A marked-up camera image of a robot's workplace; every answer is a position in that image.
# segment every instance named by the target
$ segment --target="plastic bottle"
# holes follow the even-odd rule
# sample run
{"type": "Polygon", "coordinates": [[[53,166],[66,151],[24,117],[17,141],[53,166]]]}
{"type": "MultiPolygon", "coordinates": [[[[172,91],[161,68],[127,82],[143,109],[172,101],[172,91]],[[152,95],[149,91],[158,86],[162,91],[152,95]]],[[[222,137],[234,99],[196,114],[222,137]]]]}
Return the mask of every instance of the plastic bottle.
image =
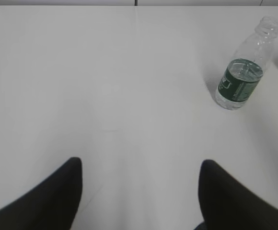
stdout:
{"type": "Polygon", "coordinates": [[[263,77],[270,62],[278,20],[264,17],[237,49],[216,90],[216,101],[225,109],[242,107],[263,77]]]}

